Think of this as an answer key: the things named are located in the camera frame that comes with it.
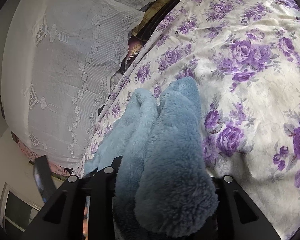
metal screw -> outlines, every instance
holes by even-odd
[[[77,180],[77,176],[74,176],[74,175],[72,175],[68,178],[69,182],[75,182],[76,180]]]
[[[112,167],[106,167],[105,169],[104,169],[104,171],[105,171],[105,173],[112,173],[113,171],[114,171],[114,169],[112,168]]]
[[[231,177],[231,176],[228,176],[228,175],[224,176],[223,179],[224,179],[225,182],[227,182],[227,183],[230,183],[230,182],[233,181],[232,177]]]

window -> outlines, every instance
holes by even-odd
[[[19,240],[40,207],[5,184],[0,202],[0,223],[8,236]]]

floral bedsheet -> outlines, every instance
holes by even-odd
[[[143,87],[156,98],[197,81],[202,157],[240,183],[282,239],[300,226],[300,9],[293,0],[181,0],[111,94],[82,176],[103,136]]]

blue fuzzy cloth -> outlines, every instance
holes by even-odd
[[[202,158],[195,81],[171,83],[161,95],[158,113],[147,140],[144,133],[135,133],[136,143],[126,145],[118,171],[114,219],[124,239],[188,236],[218,205]]]
[[[113,129],[99,144],[94,157],[86,161],[84,173],[87,174],[96,168],[101,170],[110,166],[115,157],[132,156],[133,152],[129,152],[132,146],[137,149],[139,147],[138,152],[141,157],[144,152],[143,147],[157,116],[157,102],[151,92],[141,88],[136,89],[122,117],[114,122]]]

pink fabric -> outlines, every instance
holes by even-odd
[[[34,160],[39,157],[35,152],[31,151],[23,142],[19,140],[19,148],[24,153],[25,156],[27,156],[31,161],[34,162]],[[58,175],[62,176],[70,176],[69,171],[67,171],[65,168],[60,167],[58,165],[55,165],[51,162],[49,162],[50,170]]]

